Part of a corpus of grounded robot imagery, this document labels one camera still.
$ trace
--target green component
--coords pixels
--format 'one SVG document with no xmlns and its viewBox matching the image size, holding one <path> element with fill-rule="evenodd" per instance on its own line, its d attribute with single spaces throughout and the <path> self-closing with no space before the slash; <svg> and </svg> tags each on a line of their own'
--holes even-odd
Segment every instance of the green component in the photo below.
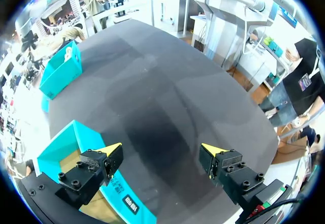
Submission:
<svg viewBox="0 0 325 224">
<path fill-rule="evenodd" d="M 269 46 L 271 41 L 273 41 L 273 39 L 270 36 L 268 36 L 263 40 L 263 43 Z"/>
<path fill-rule="evenodd" d="M 270 203 L 269 202 L 265 202 L 264 204 L 263 204 L 263 207 L 264 208 L 268 208 L 268 207 L 270 207 L 271 205 L 270 205 Z"/>
</svg>

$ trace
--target desk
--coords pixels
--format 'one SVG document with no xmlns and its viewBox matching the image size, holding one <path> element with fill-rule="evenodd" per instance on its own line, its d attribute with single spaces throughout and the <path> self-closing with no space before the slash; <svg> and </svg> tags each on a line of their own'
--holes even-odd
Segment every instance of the desk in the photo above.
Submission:
<svg viewBox="0 0 325 224">
<path fill-rule="evenodd" d="M 123 143 L 120 172 L 157 223 L 223 223 L 238 209 L 199 163 L 201 143 L 241 152 L 266 172 L 276 134 L 220 66 L 136 20 L 79 45 L 83 74 L 50 101 L 50 135 L 75 119 Z"/>
<path fill-rule="evenodd" d="M 115 13 L 118 13 L 118 12 L 127 11 L 130 8 L 134 8 L 134 7 L 137 7 L 140 5 L 145 5 L 145 4 L 146 4 L 145 2 L 132 2 L 132 3 L 126 3 L 123 6 L 112 7 L 111 9 L 109 9 L 107 11 L 104 11 L 97 15 L 94 15 L 92 17 L 92 20 L 93 20 L 93 23 L 94 23 L 97 31 L 100 31 L 100 30 L 102 30 L 102 26 L 100 23 L 100 20 L 102 18 L 114 15 Z"/>
</svg>

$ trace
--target black t-shirt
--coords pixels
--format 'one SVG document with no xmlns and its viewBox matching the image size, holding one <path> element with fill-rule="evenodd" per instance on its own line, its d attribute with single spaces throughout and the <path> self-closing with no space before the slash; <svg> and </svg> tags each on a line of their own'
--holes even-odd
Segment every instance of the black t-shirt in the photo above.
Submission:
<svg viewBox="0 0 325 224">
<path fill-rule="evenodd" d="M 302 61 L 298 67 L 284 80 L 285 90 L 292 102 L 297 115 L 302 115 L 320 96 L 325 101 L 325 85 L 318 72 L 311 78 L 311 84 L 302 91 L 298 81 L 307 73 L 312 73 L 316 60 L 316 42 L 309 39 L 302 39 L 295 44 Z"/>
</svg>

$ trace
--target wooden floor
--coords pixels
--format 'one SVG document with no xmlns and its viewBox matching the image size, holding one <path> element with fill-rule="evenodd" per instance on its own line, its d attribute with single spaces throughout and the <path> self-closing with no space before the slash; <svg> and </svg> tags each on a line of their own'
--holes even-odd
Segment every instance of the wooden floor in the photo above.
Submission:
<svg viewBox="0 0 325 224">
<path fill-rule="evenodd" d="M 228 70 L 228 73 L 247 91 L 252 87 L 250 81 L 238 70 L 231 68 Z M 251 98 L 257 103 L 260 104 L 263 99 L 270 93 L 269 89 L 261 84 L 252 94 Z"/>
</svg>

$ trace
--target cable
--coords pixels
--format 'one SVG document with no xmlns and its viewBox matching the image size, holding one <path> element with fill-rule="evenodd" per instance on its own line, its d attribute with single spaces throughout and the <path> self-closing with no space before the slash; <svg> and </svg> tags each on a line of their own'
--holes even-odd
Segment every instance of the cable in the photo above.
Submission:
<svg viewBox="0 0 325 224">
<path fill-rule="evenodd" d="M 286 205 L 286 204 L 291 204 L 291 203 L 298 203 L 298 202 L 301 202 L 303 201 L 304 199 L 288 199 L 288 200 L 283 200 L 283 201 L 280 201 L 279 203 L 275 203 L 273 205 L 271 205 L 270 207 L 262 210 L 261 212 L 259 212 L 257 215 L 247 219 L 245 222 L 243 222 L 242 224 L 249 224 L 250 222 L 252 222 L 253 220 L 259 218 L 260 216 L 264 215 L 265 213 L 273 210 L 273 209 L 276 209 L 282 205 Z"/>
<path fill-rule="evenodd" d="M 258 71 L 254 74 L 254 76 L 251 77 L 251 79 L 249 79 L 249 84 L 252 82 L 253 78 L 258 74 L 258 72 L 261 70 L 262 66 L 265 64 L 265 61 L 263 62 L 263 64 L 259 67 Z"/>
<path fill-rule="evenodd" d="M 204 36 L 205 36 L 205 31 L 206 31 L 205 27 L 206 27 L 206 26 L 207 26 L 207 23 L 204 24 L 204 26 L 202 27 L 202 29 L 201 29 L 200 32 L 199 32 L 199 43 L 200 43 L 200 46 L 201 46 L 202 52 L 204 51 L 204 47 L 205 47 L 205 45 L 202 44 L 202 40 L 203 40 L 203 34 L 204 34 Z"/>
</svg>

